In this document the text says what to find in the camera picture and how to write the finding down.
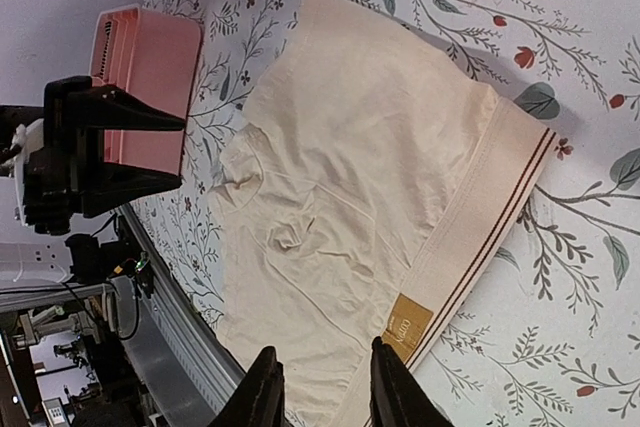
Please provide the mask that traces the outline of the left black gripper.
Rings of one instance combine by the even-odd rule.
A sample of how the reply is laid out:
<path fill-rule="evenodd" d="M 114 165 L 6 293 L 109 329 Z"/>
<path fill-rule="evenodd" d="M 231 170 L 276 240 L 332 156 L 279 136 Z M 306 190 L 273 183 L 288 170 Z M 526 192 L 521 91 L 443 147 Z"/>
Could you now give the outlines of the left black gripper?
<path fill-rule="evenodd" d="M 89 76 L 60 79 L 44 89 L 43 146 L 22 168 L 22 211 L 38 234 L 65 235 L 78 214 L 109 210 L 181 186 L 178 174 L 105 164 L 104 130 L 180 131 L 186 121 Z"/>

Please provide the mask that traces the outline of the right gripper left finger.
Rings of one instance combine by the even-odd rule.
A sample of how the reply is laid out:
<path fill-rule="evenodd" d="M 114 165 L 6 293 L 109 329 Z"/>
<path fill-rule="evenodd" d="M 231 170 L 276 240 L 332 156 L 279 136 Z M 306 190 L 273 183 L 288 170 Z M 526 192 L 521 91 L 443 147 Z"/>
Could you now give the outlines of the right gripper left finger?
<path fill-rule="evenodd" d="M 273 346 L 264 347 L 208 427 L 285 425 L 285 377 Z"/>

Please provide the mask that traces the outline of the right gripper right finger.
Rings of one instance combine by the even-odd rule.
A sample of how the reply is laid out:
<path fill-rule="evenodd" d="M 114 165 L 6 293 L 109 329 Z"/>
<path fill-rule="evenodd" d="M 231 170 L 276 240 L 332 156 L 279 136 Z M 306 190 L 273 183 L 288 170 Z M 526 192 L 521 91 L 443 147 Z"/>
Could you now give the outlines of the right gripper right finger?
<path fill-rule="evenodd" d="M 370 414 L 375 427 L 452 427 L 390 344 L 372 342 Z"/>

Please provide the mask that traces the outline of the cream garment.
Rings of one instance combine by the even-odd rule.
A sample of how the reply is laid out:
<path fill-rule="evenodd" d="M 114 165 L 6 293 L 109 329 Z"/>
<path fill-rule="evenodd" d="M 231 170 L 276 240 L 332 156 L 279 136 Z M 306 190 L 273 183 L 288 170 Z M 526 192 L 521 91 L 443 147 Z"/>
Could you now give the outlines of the cream garment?
<path fill-rule="evenodd" d="M 352 373 L 384 335 L 414 365 L 459 308 L 556 135 L 391 18 L 302 0 L 210 194 L 225 234 L 217 333 Z"/>

